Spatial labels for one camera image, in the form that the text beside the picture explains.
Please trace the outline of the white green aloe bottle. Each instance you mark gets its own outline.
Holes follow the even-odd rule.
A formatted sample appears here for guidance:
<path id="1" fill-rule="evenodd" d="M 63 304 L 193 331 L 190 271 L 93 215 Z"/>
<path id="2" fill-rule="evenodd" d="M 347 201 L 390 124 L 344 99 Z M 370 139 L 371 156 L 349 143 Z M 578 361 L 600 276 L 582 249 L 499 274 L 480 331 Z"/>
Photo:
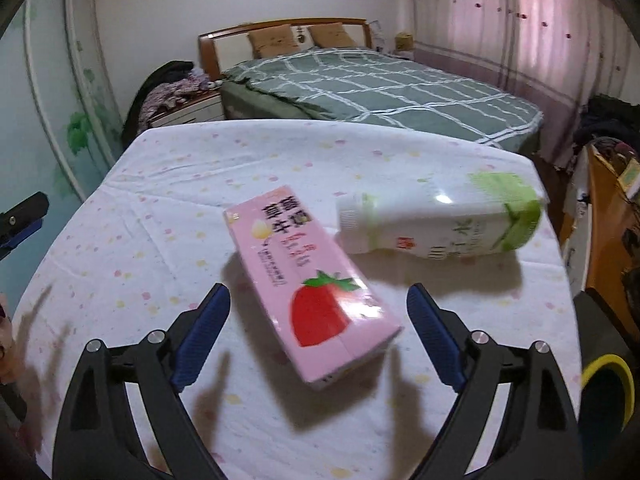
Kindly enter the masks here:
<path id="1" fill-rule="evenodd" d="M 439 260 L 513 252 L 533 237 L 546 205 L 546 193 L 513 172 L 431 178 L 341 197 L 338 239 L 349 254 L 393 249 Z"/>

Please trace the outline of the left brown bear pillow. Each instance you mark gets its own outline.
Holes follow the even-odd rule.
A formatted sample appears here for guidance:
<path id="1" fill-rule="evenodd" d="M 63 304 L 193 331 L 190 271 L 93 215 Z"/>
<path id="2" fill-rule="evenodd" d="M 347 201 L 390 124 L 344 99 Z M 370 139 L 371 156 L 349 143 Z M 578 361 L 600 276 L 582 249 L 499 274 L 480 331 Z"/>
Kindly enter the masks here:
<path id="1" fill-rule="evenodd" d="M 299 51 L 290 24 L 252 30 L 247 34 L 254 58 L 274 58 Z"/>

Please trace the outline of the right brown bear pillow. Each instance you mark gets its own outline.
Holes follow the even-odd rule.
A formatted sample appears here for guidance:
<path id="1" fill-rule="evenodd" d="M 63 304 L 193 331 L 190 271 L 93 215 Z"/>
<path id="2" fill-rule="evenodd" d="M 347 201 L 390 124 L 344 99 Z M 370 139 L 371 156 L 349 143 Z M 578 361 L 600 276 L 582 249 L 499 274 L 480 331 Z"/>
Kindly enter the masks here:
<path id="1" fill-rule="evenodd" d="M 310 25 L 311 39 L 318 48 L 353 48 L 358 44 L 349 36 L 342 23 Z"/>

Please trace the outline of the dark clothes pile by curtain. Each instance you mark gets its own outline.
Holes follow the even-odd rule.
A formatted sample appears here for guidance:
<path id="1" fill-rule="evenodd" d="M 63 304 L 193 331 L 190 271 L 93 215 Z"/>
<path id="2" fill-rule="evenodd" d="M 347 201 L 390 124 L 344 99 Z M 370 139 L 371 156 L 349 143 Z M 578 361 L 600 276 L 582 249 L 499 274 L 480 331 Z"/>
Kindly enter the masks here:
<path id="1" fill-rule="evenodd" d="M 617 139 L 639 151 L 640 105 L 597 94 L 580 112 L 573 134 L 574 152 L 600 138 Z"/>

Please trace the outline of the brown bear pillow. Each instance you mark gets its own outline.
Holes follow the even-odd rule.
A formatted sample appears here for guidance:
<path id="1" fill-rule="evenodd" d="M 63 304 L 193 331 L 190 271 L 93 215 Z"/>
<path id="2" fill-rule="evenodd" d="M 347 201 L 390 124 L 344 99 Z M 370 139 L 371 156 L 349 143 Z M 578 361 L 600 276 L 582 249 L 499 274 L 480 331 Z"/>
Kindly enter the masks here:
<path id="1" fill-rule="evenodd" d="M 247 34 L 254 58 L 274 58 L 299 51 L 290 24 L 252 30 Z"/>
<path id="2" fill-rule="evenodd" d="M 349 36 L 342 23 L 310 25 L 311 39 L 318 48 L 353 48 L 358 44 Z"/>

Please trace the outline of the sliding wardrobe door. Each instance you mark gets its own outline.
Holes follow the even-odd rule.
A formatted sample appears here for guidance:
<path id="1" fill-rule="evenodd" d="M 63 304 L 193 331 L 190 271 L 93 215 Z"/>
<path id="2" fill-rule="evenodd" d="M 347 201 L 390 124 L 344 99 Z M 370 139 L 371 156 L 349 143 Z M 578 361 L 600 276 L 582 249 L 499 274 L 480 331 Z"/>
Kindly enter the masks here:
<path id="1" fill-rule="evenodd" d="M 43 226 L 1 263 L 15 310 L 58 233 L 122 154 L 94 0 L 24 0 L 1 37 L 1 208 L 48 196 Z"/>

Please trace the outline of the small wicker basket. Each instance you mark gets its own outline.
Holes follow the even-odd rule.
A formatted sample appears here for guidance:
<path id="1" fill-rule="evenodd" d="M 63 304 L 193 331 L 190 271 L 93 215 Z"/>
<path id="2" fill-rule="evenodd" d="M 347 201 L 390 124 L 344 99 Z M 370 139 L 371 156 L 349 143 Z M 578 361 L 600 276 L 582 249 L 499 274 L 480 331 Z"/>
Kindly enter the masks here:
<path id="1" fill-rule="evenodd" d="M 394 41 L 397 52 L 410 52 L 414 50 L 414 39 L 410 32 L 398 32 Z"/>

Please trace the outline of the pink white curtain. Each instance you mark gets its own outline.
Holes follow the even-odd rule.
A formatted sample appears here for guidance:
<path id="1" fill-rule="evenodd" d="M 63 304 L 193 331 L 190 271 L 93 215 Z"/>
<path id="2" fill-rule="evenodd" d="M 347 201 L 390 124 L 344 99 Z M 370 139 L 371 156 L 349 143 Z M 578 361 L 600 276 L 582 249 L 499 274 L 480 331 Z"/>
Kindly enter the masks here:
<path id="1" fill-rule="evenodd" d="M 639 45 L 611 0 L 411 0 L 416 60 L 544 114 L 541 156 L 567 160 L 593 96 L 639 102 Z"/>

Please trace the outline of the white dotted table cloth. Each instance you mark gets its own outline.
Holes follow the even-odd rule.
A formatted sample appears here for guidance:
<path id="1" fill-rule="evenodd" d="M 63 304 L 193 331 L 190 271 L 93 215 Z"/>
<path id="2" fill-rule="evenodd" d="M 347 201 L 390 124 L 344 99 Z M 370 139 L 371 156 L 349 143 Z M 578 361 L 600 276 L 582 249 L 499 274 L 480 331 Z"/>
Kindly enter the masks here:
<path id="1" fill-rule="evenodd" d="M 49 469 L 66 389 L 85 344 L 135 344 L 221 283 L 231 312 L 182 400 L 231 479 L 405 479 L 454 404 L 411 325 L 335 384 L 305 384 L 284 351 L 314 322 L 360 316 L 358 299 L 407 321 L 420 283 L 499 344 L 545 341 L 573 400 L 582 358 L 570 285 L 550 221 L 514 252 L 419 256 L 422 235 L 343 261 L 337 202 L 358 193 L 397 211 L 540 188 L 518 154 L 392 128 L 249 120 L 153 129 L 122 154 L 60 229 L 17 307 L 26 436 Z"/>

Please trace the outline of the white bedside drawer cabinet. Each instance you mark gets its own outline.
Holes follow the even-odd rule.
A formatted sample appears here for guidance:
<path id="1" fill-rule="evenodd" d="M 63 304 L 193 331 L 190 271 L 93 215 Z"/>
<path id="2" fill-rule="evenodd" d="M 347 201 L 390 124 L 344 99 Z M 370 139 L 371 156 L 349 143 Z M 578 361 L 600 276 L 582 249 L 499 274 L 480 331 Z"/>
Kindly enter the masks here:
<path id="1" fill-rule="evenodd" d="M 151 128 L 160 128 L 194 122 L 220 122 L 225 119 L 220 92 L 209 91 L 174 110 L 152 117 L 149 125 Z"/>

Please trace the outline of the yellow rimmed trash bin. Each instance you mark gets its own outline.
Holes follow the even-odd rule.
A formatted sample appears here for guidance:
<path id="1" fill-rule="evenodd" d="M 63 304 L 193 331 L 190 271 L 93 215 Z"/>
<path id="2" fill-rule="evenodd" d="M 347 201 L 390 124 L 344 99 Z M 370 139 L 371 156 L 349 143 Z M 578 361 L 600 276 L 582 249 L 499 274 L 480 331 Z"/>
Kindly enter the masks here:
<path id="1" fill-rule="evenodd" d="M 579 428 L 589 442 L 608 442 L 634 414 L 630 350 L 615 324 L 589 294 L 574 298 L 582 357 Z"/>

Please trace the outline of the wooden desk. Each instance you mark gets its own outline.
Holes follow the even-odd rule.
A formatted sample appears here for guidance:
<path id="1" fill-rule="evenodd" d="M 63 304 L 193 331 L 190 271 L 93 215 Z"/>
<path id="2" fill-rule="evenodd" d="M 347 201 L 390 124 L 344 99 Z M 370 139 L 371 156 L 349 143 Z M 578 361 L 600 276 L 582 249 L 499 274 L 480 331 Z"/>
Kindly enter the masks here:
<path id="1" fill-rule="evenodd" d="M 634 344 L 639 340 L 639 317 L 631 313 L 623 283 L 634 257 L 623 237 L 638 228 L 639 220 L 618 175 L 592 146 L 578 157 L 563 212 L 560 241 L 572 295 L 587 294 Z"/>

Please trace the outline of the pink strawberry milk carton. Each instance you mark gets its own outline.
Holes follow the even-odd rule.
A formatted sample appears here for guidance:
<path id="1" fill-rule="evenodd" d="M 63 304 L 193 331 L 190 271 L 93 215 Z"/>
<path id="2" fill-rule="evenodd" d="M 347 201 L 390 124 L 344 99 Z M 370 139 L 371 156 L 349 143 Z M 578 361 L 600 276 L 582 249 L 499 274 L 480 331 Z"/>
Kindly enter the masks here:
<path id="1" fill-rule="evenodd" d="M 321 389 L 385 351 L 399 318 L 292 188 L 234 205 L 224 221 L 284 353 Z"/>

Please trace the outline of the pile of clothes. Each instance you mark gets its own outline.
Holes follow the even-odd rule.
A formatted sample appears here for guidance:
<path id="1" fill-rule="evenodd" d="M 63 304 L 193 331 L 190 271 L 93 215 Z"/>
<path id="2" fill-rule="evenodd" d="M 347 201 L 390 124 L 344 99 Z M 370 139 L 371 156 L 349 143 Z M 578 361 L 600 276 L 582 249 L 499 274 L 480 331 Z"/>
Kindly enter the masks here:
<path id="1" fill-rule="evenodd" d="M 169 61 L 145 79 L 130 105 L 120 140 L 126 150 L 134 139 L 150 128 L 158 113 L 171 112 L 215 85 L 204 70 L 191 61 Z"/>

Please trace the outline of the wooden headboard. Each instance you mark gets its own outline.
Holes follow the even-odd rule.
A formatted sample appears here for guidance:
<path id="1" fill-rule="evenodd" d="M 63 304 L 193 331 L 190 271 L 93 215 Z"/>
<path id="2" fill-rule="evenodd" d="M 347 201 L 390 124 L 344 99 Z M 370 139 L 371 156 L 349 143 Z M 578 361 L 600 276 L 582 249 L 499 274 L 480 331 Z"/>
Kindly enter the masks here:
<path id="1" fill-rule="evenodd" d="M 373 47 L 371 29 L 364 18 L 284 18 L 239 24 L 198 36 L 202 69 L 209 74 L 222 73 L 238 63 L 252 60 L 254 51 L 248 34 L 254 30 L 289 24 L 297 44 L 304 50 L 314 45 L 308 32 L 310 26 L 332 23 L 341 23 L 358 46 Z"/>

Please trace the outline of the green checked bed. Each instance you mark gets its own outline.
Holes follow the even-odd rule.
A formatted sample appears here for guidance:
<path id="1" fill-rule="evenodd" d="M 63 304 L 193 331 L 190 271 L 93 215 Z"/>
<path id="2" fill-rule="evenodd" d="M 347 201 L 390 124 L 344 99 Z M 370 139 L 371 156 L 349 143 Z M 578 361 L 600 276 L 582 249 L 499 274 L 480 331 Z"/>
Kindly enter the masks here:
<path id="1" fill-rule="evenodd" d="M 491 84 L 366 48 L 312 48 L 239 62 L 224 79 L 311 118 L 450 136 L 516 152 L 538 106 Z"/>

